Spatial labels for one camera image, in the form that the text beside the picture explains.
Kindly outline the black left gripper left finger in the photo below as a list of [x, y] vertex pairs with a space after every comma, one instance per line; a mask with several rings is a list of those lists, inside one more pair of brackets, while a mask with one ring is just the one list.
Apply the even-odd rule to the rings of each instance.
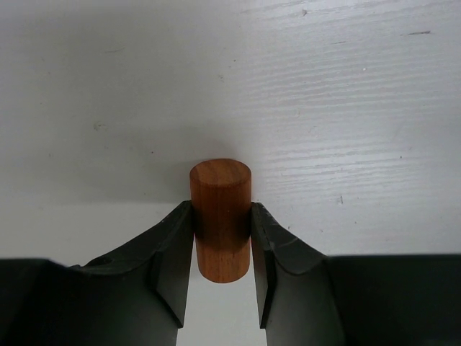
[[3, 345], [175, 345], [192, 261], [192, 208], [84, 266], [1, 261]]

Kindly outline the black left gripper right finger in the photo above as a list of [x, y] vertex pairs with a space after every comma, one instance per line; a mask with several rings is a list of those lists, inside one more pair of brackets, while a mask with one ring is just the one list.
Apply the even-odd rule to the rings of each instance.
[[460, 256], [327, 256], [251, 208], [259, 324], [269, 345], [458, 345]]

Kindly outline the orange wood cylinder block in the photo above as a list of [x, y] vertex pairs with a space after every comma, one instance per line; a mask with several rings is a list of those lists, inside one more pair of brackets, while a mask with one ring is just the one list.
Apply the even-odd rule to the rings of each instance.
[[234, 159], [210, 159], [189, 173], [197, 264], [204, 278], [232, 283], [249, 270], [251, 170]]

